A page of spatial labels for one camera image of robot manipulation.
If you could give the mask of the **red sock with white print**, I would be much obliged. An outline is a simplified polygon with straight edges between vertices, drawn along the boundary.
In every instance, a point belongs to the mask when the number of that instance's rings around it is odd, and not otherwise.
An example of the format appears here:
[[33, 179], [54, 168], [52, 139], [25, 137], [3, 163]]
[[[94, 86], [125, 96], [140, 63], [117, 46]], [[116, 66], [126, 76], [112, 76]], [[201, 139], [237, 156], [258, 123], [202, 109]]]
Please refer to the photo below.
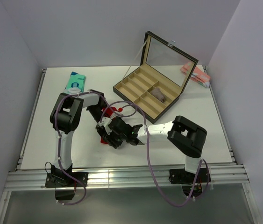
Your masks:
[[[116, 115], [114, 112], [118, 112], [115, 107], [104, 108], [104, 109], [102, 109], [102, 118], [108, 117], [108, 118], [111, 118], [113, 121], [116, 118]], [[110, 133], [109, 142], [110, 142], [109, 145], [114, 147], [114, 148], [117, 148], [119, 143], [120, 143], [120, 141], [115, 136], [115, 133], [112, 133], [112, 132]]]

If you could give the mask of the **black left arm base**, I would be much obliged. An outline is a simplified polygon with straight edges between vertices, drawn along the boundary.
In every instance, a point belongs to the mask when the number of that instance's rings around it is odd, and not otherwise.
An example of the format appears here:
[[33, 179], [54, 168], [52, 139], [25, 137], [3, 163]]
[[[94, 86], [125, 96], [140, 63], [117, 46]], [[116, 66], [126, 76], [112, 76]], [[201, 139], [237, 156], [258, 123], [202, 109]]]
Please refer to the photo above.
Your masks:
[[51, 173], [47, 174], [45, 188], [55, 189], [55, 198], [61, 201], [72, 200], [76, 193], [76, 187], [81, 187], [80, 183], [65, 176], [65, 179], [59, 179]]

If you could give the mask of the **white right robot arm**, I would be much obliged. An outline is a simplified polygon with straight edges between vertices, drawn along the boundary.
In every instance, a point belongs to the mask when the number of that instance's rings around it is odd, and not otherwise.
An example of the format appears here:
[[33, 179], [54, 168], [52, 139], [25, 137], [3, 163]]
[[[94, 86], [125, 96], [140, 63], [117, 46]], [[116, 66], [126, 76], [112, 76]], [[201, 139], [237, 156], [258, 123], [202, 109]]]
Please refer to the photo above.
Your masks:
[[207, 131], [183, 116], [150, 126], [131, 126], [120, 117], [103, 117], [98, 127], [102, 128], [101, 138], [113, 148], [118, 148], [123, 142], [137, 146], [169, 141], [185, 155], [185, 179], [194, 182], [200, 176], [198, 166]]

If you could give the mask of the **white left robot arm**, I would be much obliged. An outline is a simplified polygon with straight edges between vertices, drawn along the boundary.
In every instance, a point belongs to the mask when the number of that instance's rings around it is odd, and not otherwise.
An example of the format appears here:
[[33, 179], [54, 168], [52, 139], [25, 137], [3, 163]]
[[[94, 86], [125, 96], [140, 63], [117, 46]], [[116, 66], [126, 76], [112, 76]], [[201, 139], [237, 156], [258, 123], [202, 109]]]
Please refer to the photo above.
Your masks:
[[51, 174], [61, 186], [72, 183], [71, 146], [74, 131], [77, 129], [82, 109], [100, 122], [102, 110], [107, 107], [104, 93], [89, 90], [73, 95], [60, 93], [50, 115], [50, 122], [57, 132], [57, 152], [51, 167]]

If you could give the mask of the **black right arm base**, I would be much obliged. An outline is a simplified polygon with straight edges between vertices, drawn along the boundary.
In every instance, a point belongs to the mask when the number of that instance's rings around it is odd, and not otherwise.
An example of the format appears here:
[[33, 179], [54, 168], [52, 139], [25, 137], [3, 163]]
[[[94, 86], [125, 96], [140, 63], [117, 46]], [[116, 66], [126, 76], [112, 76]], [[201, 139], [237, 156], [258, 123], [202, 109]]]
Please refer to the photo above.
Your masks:
[[[169, 182], [171, 184], [181, 184], [183, 193], [186, 196], [189, 196], [195, 174], [186, 172], [184, 168], [170, 169], [169, 173]], [[193, 192], [191, 194], [191, 198], [196, 199], [197, 197], [199, 197], [204, 191], [202, 185], [205, 183], [206, 186], [208, 186], [210, 182], [211, 177], [208, 173], [208, 170], [206, 168], [200, 168], [196, 183], [193, 188]]]

